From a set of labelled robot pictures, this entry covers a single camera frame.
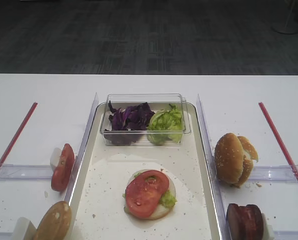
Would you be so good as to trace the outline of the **long clear divider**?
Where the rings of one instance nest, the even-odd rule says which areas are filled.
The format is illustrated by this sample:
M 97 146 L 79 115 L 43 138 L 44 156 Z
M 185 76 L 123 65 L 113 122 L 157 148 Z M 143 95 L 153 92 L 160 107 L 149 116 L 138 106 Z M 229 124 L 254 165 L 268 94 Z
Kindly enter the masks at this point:
M 92 124 L 93 124 L 93 121 L 94 121 L 94 116 L 95 116 L 95 113 L 96 113 L 97 106 L 98 106 L 98 94 L 95 93 L 94 100 L 93 100 L 91 110 L 90 110 L 90 113 L 89 113 L 88 121 L 87 121 L 87 124 L 86 124 L 86 127 L 85 127 L 85 131 L 84 131 L 84 134 L 83 134 L 82 141 L 81 141 L 81 145 L 80 145 L 78 155 L 75 159 L 75 162 L 74 162 L 74 165 L 73 165 L 73 168 L 72 168 L 72 171 L 71 171 L 71 177 L 70 177 L 70 180 L 69 180 L 69 183 L 68 183 L 68 186 L 67 186 L 67 190 L 66 190 L 66 194 L 65 194 L 65 197 L 64 197 L 64 200 L 66 202 L 68 202 L 69 205 L 72 205 L 72 202 L 73 202 L 73 200 L 72 200 L 73 199 L 73 192 L 74 192 L 75 187 L 77 185 L 79 172 L 80 172 L 80 169 L 81 169 L 81 166 L 82 166 L 83 157 L 84 157 L 87 142 L 88 142 L 88 139 L 89 139 L 89 136 L 90 136 L 90 132 L 91 132 Z
M 217 222 L 217 232 L 221 240 L 230 240 L 231 235 L 226 221 L 226 213 L 221 196 L 220 184 L 216 177 L 216 166 L 214 163 L 212 147 L 210 145 L 208 126 L 204 116 L 203 104 L 199 95 L 197 95 L 196 107 L 198 112 L 204 155 L 206 159 L 208 179 L 212 193 L 213 208 L 215 211 L 215 217 Z

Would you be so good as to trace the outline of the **stack of meat slices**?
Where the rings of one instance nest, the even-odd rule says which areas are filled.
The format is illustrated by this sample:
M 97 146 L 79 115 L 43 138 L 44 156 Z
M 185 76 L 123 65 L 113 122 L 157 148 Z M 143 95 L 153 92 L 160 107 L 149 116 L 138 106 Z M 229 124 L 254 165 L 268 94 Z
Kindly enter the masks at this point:
M 261 240 L 263 238 L 264 221 L 257 205 L 238 206 L 230 203 L 226 219 L 232 240 Z

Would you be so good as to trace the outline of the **white block behind tomato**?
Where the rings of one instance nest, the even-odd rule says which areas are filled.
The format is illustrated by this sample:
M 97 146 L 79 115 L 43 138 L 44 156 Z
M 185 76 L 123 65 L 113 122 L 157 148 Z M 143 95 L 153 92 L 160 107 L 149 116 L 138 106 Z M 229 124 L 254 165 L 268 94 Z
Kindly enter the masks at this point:
M 52 171 L 55 171 L 56 167 L 58 166 L 61 152 L 62 152 L 62 150 L 60 148 L 56 147 L 51 154 L 50 166 L 51 166 Z

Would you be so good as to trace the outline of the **right red strip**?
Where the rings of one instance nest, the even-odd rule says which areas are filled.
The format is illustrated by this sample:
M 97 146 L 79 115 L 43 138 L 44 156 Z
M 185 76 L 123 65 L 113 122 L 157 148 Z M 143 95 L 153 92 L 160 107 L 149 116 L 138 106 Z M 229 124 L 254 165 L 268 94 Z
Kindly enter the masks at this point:
M 271 130 L 272 130 L 272 132 L 273 132 L 273 134 L 274 134 L 274 136 L 275 136 L 275 138 L 276 138 L 276 140 L 277 140 L 277 142 L 278 142 L 278 144 L 279 144 L 279 146 L 280 146 L 280 148 L 281 148 L 281 150 L 282 150 L 282 152 L 283 152 L 283 154 L 284 154 L 284 156 L 285 156 L 285 158 L 288 162 L 288 164 L 291 166 L 291 169 L 293 170 L 293 172 L 295 174 L 295 177 L 297 179 L 297 182 L 298 182 L 298 167 L 296 167 L 296 164 L 294 163 L 294 161 L 293 161 L 288 149 L 286 148 L 286 146 L 285 146 L 285 144 L 284 144 L 278 130 L 276 129 L 276 127 L 274 125 L 274 122 L 271 119 L 265 105 L 262 102 L 260 102 L 259 107 L 261 108 L 261 111 L 262 111 L 264 117 L 266 118 L 266 121 L 269 124 L 269 126 L 270 126 L 270 128 L 271 128 Z

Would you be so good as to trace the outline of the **left red strip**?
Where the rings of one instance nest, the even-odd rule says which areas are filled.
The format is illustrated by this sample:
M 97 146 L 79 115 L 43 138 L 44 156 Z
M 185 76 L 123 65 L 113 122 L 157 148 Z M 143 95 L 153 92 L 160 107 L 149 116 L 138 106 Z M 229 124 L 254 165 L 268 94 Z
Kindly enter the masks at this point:
M 24 117 L 23 121 L 21 122 L 20 126 L 18 127 L 16 133 L 14 134 L 11 141 L 9 142 L 6 150 L 4 151 L 3 155 L 0 158 L 0 168 L 4 164 L 6 158 L 8 157 L 9 153 L 11 152 L 14 144 L 16 143 L 18 137 L 20 136 L 21 132 L 23 131 L 24 127 L 26 126 L 27 122 L 29 121 L 30 117 L 32 116 L 32 114 L 33 114 L 34 110 L 36 109 L 37 105 L 38 105 L 37 102 L 34 102 L 32 104 L 31 108 L 29 109 L 29 111 L 27 112 L 27 114 Z

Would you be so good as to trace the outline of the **upright tomato slices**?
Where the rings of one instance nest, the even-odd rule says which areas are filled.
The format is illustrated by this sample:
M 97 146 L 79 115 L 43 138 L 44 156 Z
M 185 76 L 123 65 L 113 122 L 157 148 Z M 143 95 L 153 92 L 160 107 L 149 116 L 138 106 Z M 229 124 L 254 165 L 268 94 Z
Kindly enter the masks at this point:
M 66 143 L 62 149 L 59 163 L 52 175 L 51 188 L 54 191 L 62 192 L 67 188 L 74 161 L 73 149 L 70 144 Z

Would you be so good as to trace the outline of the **right long clear divider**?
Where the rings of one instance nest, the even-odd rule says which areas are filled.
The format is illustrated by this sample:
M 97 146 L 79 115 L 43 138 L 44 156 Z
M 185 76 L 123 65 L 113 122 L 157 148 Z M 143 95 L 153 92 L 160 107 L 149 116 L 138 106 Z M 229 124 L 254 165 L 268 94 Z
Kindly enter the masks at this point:
M 215 217 L 217 222 L 217 232 L 221 240 L 230 240 L 231 235 L 226 221 L 226 213 L 221 196 L 220 184 L 216 177 L 216 166 L 214 163 L 212 147 L 210 145 L 208 126 L 204 116 L 203 104 L 199 95 L 197 95 L 196 107 L 198 112 L 204 155 L 206 159 L 208 179 L 212 193 L 213 208 L 215 211 Z

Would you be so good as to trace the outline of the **bottom bun on tray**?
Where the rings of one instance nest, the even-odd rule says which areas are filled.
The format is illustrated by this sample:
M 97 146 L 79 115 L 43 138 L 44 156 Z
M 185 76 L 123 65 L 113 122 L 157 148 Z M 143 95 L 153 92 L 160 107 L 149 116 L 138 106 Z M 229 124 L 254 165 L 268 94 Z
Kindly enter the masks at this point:
M 133 174 L 133 176 L 129 179 L 129 181 L 128 181 L 128 184 L 127 185 L 129 185 L 131 182 L 132 182 L 132 180 L 134 180 L 134 178 L 136 178 L 139 174 L 141 174 L 142 172 L 144 172 L 144 171 L 146 171 L 146 169 L 143 169 L 143 170 L 138 170 L 138 171 L 136 171 L 134 174 Z M 168 179 L 169 179 L 169 188 L 168 188 L 168 190 L 171 192 L 171 194 L 174 196 L 174 197 L 176 197 L 176 189 L 175 189 L 175 185 L 174 185 L 174 183 L 173 183 L 173 181 L 168 177 Z M 167 211 L 166 209 L 163 209 L 162 208 L 162 206 L 160 206 L 160 207 L 158 207 L 158 209 L 157 209 L 157 211 L 156 212 L 154 212 L 154 214 L 152 215 L 152 216 L 150 216 L 150 217 L 148 217 L 148 218 L 143 218 L 144 220 L 156 220 L 156 219 L 159 219 L 159 218 L 162 218 L 162 217 L 164 217 L 165 215 L 167 215 L 171 210 L 173 209 L 173 207 L 169 210 L 169 211 Z

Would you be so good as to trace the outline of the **upright bun half left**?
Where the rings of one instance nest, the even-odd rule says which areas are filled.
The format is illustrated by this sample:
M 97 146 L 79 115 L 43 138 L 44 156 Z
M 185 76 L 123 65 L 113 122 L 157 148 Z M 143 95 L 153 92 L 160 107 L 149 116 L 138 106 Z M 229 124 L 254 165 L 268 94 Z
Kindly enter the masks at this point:
M 63 240 L 71 224 L 72 212 L 66 201 L 52 205 L 43 216 L 36 233 L 35 240 Z

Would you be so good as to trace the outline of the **tomato slice on bun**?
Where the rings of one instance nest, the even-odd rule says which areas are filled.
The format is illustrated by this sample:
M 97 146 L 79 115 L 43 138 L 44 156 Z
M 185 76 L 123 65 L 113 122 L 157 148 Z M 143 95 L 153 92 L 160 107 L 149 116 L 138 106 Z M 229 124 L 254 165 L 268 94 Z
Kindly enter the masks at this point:
M 153 214 L 168 188 L 169 179 L 164 173 L 144 171 L 126 187 L 126 206 L 135 217 L 146 219 Z

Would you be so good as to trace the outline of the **clear rail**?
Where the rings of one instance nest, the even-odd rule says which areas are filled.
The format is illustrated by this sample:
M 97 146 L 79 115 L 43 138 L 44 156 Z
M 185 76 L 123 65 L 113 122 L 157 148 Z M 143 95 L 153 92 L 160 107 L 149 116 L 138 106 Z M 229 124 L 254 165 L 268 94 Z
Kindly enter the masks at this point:
M 53 170 L 49 165 L 0 165 L 0 181 L 51 180 Z
M 255 166 L 248 181 L 298 183 L 298 165 Z

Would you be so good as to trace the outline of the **white floor stand base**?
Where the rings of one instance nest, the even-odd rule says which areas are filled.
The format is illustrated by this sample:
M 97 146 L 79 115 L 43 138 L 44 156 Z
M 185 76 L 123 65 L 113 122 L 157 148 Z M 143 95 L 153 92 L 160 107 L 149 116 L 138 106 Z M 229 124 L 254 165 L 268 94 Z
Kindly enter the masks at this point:
M 296 3 L 296 1 L 293 0 L 285 22 L 272 24 L 271 30 L 273 30 L 274 32 L 279 33 L 279 34 L 283 34 L 283 35 L 295 35 L 298 33 L 298 28 L 295 26 L 294 22 L 291 20 L 291 16 L 293 13 L 295 3 Z

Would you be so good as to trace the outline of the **metal baking tray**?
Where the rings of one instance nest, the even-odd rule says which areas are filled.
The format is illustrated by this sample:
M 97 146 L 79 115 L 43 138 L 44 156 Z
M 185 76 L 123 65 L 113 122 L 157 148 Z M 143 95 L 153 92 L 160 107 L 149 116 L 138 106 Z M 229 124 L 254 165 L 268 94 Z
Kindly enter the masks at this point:
M 95 112 L 85 151 L 80 187 L 74 192 L 79 203 L 74 240 L 219 240 L 221 232 L 214 207 L 197 112 L 186 105 L 185 119 L 191 132 L 179 145 L 106 145 L 100 134 L 105 104 Z M 173 181 L 177 202 L 158 220 L 141 220 L 124 211 L 123 193 L 139 170 L 164 172 Z

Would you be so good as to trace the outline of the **left long clear divider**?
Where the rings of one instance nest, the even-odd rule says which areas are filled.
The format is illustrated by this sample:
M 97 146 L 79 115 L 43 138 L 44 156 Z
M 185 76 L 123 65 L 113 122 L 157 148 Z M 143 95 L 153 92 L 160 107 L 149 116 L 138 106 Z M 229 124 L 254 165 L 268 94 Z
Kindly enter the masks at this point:
M 85 127 L 85 131 L 84 131 L 84 134 L 83 134 L 82 141 L 81 141 L 81 145 L 80 145 L 78 155 L 75 159 L 75 162 L 74 162 L 74 165 L 73 165 L 73 168 L 72 168 L 72 171 L 71 171 L 71 177 L 70 177 L 70 180 L 69 180 L 69 183 L 68 183 L 68 186 L 67 186 L 67 190 L 66 190 L 66 194 L 65 194 L 65 197 L 64 197 L 64 200 L 66 202 L 68 202 L 69 205 L 72 205 L 72 202 L 73 202 L 73 200 L 72 200 L 73 199 L 73 192 L 74 192 L 75 187 L 77 185 L 79 172 L 80 172 L 80 169 L 81 169 L 81 166 L 82 166 L 83 157 L 84 157 L 87 142 L 88 142 L 88 139 L 89 139 L 89 136 L 90 136 L 90 132 L 91 132 L 92 124 L 93 124 L 93 121 L 94 121 L 94 116 L 95 116 L 95 113 L 96 113 L 97 106 L 98 106 L 98 94 L 95 93 L 94 100 L 93 100 L 91 110 L 90 110 L 90 113 L 89 113 L 88 121 L 87 121 L 87 124 L 86 124 L 86 127 Z

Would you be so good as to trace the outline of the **right upper clear rail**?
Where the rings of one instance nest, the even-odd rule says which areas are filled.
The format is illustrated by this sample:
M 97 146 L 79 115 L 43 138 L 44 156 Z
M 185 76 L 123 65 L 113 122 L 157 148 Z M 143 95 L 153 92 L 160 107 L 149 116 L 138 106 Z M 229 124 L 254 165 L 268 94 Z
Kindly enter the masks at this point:
M 248 181 L 298 183 L 298 165 L 255 166 Z

